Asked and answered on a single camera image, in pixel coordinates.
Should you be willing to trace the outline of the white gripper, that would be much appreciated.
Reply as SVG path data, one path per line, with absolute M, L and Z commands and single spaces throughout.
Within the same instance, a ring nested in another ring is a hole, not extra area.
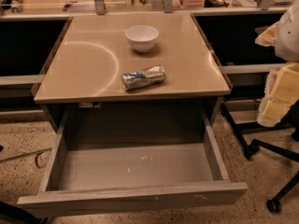
M 299 100 L 299 0 L 295 0 L 275 22 L 255 39 L 257 45 L 275 46 L 278 57 L 288 62 L 280 69 L 271 69 L 265 83 L 257 122 L 264 127 L 274 127 Z

